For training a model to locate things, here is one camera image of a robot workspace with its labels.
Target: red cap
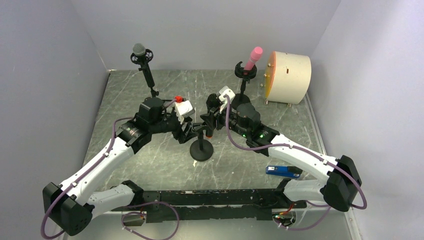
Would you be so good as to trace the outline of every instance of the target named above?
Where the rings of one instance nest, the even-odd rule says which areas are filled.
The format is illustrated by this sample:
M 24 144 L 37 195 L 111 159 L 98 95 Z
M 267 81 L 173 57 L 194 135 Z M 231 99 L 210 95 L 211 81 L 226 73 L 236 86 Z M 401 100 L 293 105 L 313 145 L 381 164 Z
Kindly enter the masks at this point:
M 175 99 L 176 99 L 176 102 L 177 103 L 181 103 L 183 101 L 183 97 L 182 96 L 176 96 Z

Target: cable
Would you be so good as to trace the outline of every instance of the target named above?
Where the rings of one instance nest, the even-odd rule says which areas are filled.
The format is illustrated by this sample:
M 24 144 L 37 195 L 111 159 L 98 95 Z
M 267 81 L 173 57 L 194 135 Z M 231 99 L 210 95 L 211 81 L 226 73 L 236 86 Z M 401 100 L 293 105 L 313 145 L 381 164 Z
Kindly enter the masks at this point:
M 290 205 L 290 207 L 287 209 L 287 211 L 282 211 L 279 214 L 280 215 L 286 215 L 286 214 L 288 214 L 290 212 L 290 210 L 292 210 L 292 208 L 293 208 L 294 205 L 295 205 L 295 203 L 292 202 L 291 205 Z
M 180 216 L 178 215 L 177 210 L 175 210 L 175 208 L 174 208 L 173 206 L 171 206 L 171 205 L 169 205 L 168 203 L 163 202 L 163 201 L 152 201 L 152 202 L 147 202 L 147 203 L 143 203 L 143 204 L 139 204 L 139 205 L 133 205 L 133 206 L 128 206 L 128 207 L 130 207 L 130 208 L 138 208 L 138 207 L 143 207 L 143 206 L 152 205 L 152 204 L 162 204 L 162 205 L 165 205 L 165 206 L 169 207 L 169 208 L 170 208 L 170 209 L 171 209 L 171 210 L 175 213 L 175 216 L 176 216 L 176 227 L 175 227 L 175 230 L 173 231 L 173 233 L 172 233 L 169 237 L 166 237 L 166 238 L 164 238 L 164 239 L 161 239 L 161 240 L 169 240 L 170 238 L 172 238 L 172 237 L 175 235 L 175 233 L 177 233 L 178 227 L 180 226 Z M 131 212 L 126 213 L 126 214 L 125 214 L 125 215 L 123 215 L 123 216 L 122 216 L 122 218 L 121 218 L 122 229 L 125 229 L 125 230 L 127 230 L 128 232 L 130 232 L 130 233 L 132 233 L 132 234 L 135 234 L 135 235 L 139 236 L 140 238 L 143 238 L 143 239 L 146 239 L 146 240 L 154 240 L 154 239 L 152 239 L 152 238 L 148 238 L 148 237 L 146 237 L 146 236 L 144 236 L 144 235 L 141 235 L 140 233 L 138 233 L 138 232 L 136 232 L 136 231 L 133 231 L 133 230 L 132 230 L 132 229 L 130 229 L 129 227 L 125 226 L 125 225 L 124 225 L 124 218 L 125 218 L 126 216 L 129 216 L 129 215 L 139 215 L 139 216 L 144 216 L 144 214 L 143 214 L 143 213 L 138 212 L 138 211 L 131 211 Z
M 241 150 L 246 150 L 246 151 L 257 151 L 257 150 L 262 150 L 262 149 L 267 149 L 267 148 L 272 148 L 272 147 L 290 147 L 289 144 L 287 143 L 277 143 L 277 144 L 269 144 L 269 145 L 264 145 L 264 146 L 258 146 L 258 147 L 244 147 L 244 146 L 240 146 L 238 145 L 233 138 L 231 137 L 230 134 L 230 126 L 229 126 L 229 121 L 230 121 L 230 109 L 231 109 L 231 99 L 228 95 L 224 95 L 224 97 L 227 99 L 227 106 L 226 106 L 226 114 L 225 114 L 225 128 L 226 128 L 226 133 L 228 135 L 228 139 L 229 141 L 236 146 L 237 148 L 241 149 Z M 313 153 L 312 151 L 310 151 L 309 149 L 297 146 L 297 145 L 293 145 L 292 148 L 303 151 L 313 157 L 315 157 L 316 159 L 320 160 L 321 162 L 324 161 L 324 158 L 320 157 L 319 155 Z M 337 165 L 327 161 L 326 163 L 327 165 L 329 165 L 330 167 L 336 169 L 337 171 L 339 171 L 340 173 L 342 173 L 343 175 L 345 175 L 352 183 L 353 185 L 356 187 L 356 189 L 359 192 L 360 197 L 362 198 L 363 201 L 363 205 L 362 206 L 358 206 L 355 204 L 352 204 L 352 207 L 356 208 L 356 209 L 361 209 L 364 210 L 367 208 L 367 199 L 365 198 L 365 194 L 361 189 L 361 186 L 359 186 L 359 183 L 351 176 L 349 175 L 345 170 L 341 169 L 340 167 L 338 167 Z
M 163 106 L 165 108 L 168 108 L 169 106 L 171 106 L 173 103 L 175 103 L 177 101 L 176 98 L 174 98 L 172 101 L 168 102 L 168 103 L 164 103 Z
M 308 201 L 308 200 L 306 200 L 306 202 L 307 202 L 308 204 L 310 204 L 310 205 L 314 206 L 314 207 L 317 207 L 317 208 L 324 208 L 324 207 L 328 207 L 328 206 L 329 206 L 328 204 L 324 204 L 324 205 L 315 204 L 315 203 L 310 202 L 310 201 Z
M 290 228 L 290 227 L 286 227 L 286 230 L 289 231 L 305 231 L 305 230 L 309 230 L 312 229 L 313 227 L 315 227 L 316 225 L 320 224 L 324 218 L 327 216 L 327 214 L 329 214 L 331 207 L 329 206 L 327 208 L 327 210 L 325 210 L 324 214 L 318 219 L 318 221 L 316 221 L 314 224 L 307 226 L 307 227 L 302 227 L 302 228 Z
M 133 119 L 133 117 L 123 117 L 123 118 L 119 118 L 117 120 L 115 120 L 113 122 L 113 127 L 112 127 L 112 137 L 110 138 L 110 144 L 106 149 L 105 153 L 108 153 L 112 150 L 112 147 L 114 146 L 115 143 L 115 129 L 116 129 L 116 124 L 117 122 L 121 121 L 121 120 L 129 120 L 129 119 Z M 74 182 L 75 183 L 79 183 L 87 174 L 89 174 L 93 169 L 95 169 L 104 159 L 106 158 L 106 155 L 103 153 L 103 155 L 89 168 L 87 169 L 87 171 L 85 171 L 84 173 L 82 173 Z M 59 196 L 56 197 L 56 199 L 51 203 L 51 205 L 48 207 L 47 211 L 44 214 L 44 217 L 42 218 L 42 222 L 41 222 L 41 236 L 44 239 L 55 239 L 57 237 L 59 237 L 60 235 L 62 235 L 65 231 L 62 230 L 61 232 L 59 232 L 56 235 L 53 236 L 48 236 L 46 234 L 46 222 L 47 219 L 49 218 L 50 214 L 52 213 L 53 208 L 56 206 L 56 204 L 58 204 L 59 200 L 65 195 L 67 194 L 74 186 L 72 184 L 70 184 L 65 190 L 62 191 L 62 193 L 59 194 Z

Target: white bracket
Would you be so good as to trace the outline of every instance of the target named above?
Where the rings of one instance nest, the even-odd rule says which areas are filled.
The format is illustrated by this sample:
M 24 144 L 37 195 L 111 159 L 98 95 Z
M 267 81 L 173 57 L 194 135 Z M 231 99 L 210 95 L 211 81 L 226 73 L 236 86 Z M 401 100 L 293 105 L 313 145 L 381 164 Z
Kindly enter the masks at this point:
M 234 97 L 236 96 L 233 90 L 231 90 L 228 86 L 221 88 L 221 90 L 219 90 L 219 97 L 218 97 L 218 99 L 222 103 L 221 106 L 219 107 L 219 113 L 222 113 L 223 110 L 227 107 L 228 100 L 226 97 L 224 97 L 225 95 L 228 95 L 230 103 L 233 101 Z

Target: microphone clip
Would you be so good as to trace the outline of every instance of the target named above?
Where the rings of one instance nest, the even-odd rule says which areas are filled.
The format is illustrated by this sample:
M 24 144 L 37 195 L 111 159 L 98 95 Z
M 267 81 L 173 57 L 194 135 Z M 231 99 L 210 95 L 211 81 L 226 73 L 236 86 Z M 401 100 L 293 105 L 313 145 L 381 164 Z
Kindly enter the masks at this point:
M 250 83 L 250 80 L 256 77 L 256 73 L 258 72 L 258 69 L 256 65 L 254 65 L 251 70 L 245 70 L 245 68 L 242 67 L 242 63 L 243 62 L 241 61 L 237 63 L 237 65 L 235 65 L 234 74 L 238 78 L 243 79 L 243 81 Z
M 130 58 L 133 64 L 137 64 L 143 67 L 145 64 L 148 64 L 153 59 L 153 52 L 150 49 L 146 48 L 144 55 L 137 56 L 135 53 L 131 53 Z

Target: blue object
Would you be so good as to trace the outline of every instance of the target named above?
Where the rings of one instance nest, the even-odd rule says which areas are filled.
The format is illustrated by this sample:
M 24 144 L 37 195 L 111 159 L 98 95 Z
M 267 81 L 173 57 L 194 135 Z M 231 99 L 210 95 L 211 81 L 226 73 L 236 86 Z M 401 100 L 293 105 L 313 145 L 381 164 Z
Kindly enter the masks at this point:
M 267 166 L 265 173 L 269 175 L 298 179 L 301 176 L 302 170 L 295 166 Z

